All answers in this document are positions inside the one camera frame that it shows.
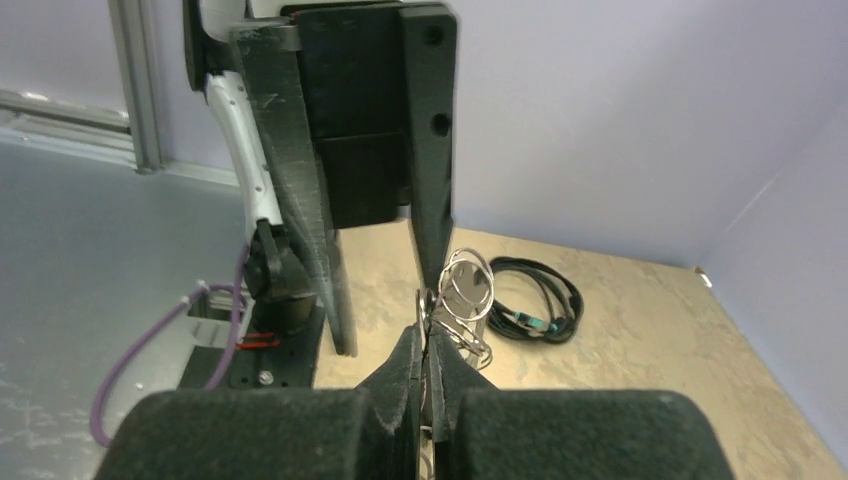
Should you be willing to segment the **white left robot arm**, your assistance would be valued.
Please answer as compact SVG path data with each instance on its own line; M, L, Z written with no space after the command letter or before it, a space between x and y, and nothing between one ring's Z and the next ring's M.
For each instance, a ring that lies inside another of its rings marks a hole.
M356 352L337 240L402 208L431 305L453 220L459 20L442 1L186 1L184 57L241 190L253 298L297 286Z

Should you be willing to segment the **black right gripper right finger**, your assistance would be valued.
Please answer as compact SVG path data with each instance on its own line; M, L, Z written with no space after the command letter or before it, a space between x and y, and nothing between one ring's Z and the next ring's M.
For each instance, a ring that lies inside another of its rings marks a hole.
M427 335L438 479L731 479L702 410L645 389L499 389Z

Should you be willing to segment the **grey key holder plate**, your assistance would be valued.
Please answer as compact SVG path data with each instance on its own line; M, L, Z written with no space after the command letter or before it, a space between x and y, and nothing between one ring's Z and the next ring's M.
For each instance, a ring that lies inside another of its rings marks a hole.
M454 250L441 271L440 286L418 292L422 352L427 352L431 328L440 325L462 360L477 371L487 368L493 352L484 339L484 316L493 297L493 274L485 258L470 247Z

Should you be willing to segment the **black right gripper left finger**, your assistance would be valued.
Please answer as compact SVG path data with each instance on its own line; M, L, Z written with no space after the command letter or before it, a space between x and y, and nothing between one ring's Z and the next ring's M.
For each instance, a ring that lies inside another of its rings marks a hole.
M416 479L420 330L352 389L175 390L125 418L98 479Z

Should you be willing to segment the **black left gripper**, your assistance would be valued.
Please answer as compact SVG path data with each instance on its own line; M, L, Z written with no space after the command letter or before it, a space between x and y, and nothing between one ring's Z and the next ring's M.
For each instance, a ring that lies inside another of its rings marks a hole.
M427 289L453 230L458 22L444 3L402 7L289 4L281 13L298 32L251 20L229 33L283 224L343 356L356 356L357 337L336 229L395 221L411 189Z

